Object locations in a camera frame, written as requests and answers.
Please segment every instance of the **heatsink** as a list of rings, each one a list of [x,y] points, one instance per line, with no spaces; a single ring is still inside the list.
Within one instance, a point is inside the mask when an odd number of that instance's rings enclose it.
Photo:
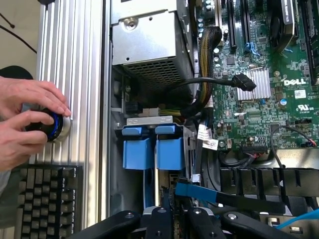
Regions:
[[[248,76],[257,87],[251,92],[242,91],[237,88],[237,100],[252,101],[257,99],[268,99],[271,97],[268,68],[255,68],[244,74]]]

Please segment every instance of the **dell logo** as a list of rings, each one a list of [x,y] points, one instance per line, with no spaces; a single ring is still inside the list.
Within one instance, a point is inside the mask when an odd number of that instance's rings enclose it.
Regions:
[[[313,111],[314,108],[313,107],[309,107],[308,105],[298,105],[298,109],[297,111]]]
[[[294,86],[294,85],[304,85],[306,84],[305,80],[303,78],[295,79],[295,80],[284,80],[285,86]]]

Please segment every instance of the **motherboard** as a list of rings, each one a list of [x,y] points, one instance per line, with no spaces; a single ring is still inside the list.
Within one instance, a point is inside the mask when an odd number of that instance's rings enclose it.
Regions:
[[[217,2],[208,0],[198,8],[199,40],[201,27],[220,21],[215,11]],[[310,18],[306,17],[305,24],[304,9],[297,0],[291,1],[294,33],[289,44],[280,49],[282,46],[276,41],[283,37],[281,28],[287,26],[280,26],[281,23],[270,15],[266,0],[221,2],[222,23],[219,26],[224,39],[214,49],[215,77],[231,79],[243,73],[257,88],[247,93],[229,86],[214,86],[214,134],[219,140],[219,148],[239,149],[245,145],[268,148],[271,132],[280,125],[295,127],[318,142],[319,91],[317,75],[313,67],[310,68],[316,62],[309,64],[307,48],[311,47],[310,39],[317,36],[314,26],[314,22],[319,21],[319,18],[315,19],[315,15],[318,17],[317,6],[311,16],[313,21],[310,21],[313,36],[309,38],[304,27],[309,26]],[[274,143],[278,148],[314,147],[301,135],[284,128],[274,134]]]

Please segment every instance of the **knob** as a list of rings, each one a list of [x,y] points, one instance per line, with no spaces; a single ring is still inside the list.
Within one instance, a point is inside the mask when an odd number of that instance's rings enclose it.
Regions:
[[[31,123],[25,127],[26,131],[39,130],[46,134],[48,142],[62,141],[62,139],[69,133],[71,127],[71,120],[69,117],[63,117],[63,115],[56,114],[44,108],[39,110],[40,112],[47,113],[54,119],[54,124],[46,125],[41,122]]]

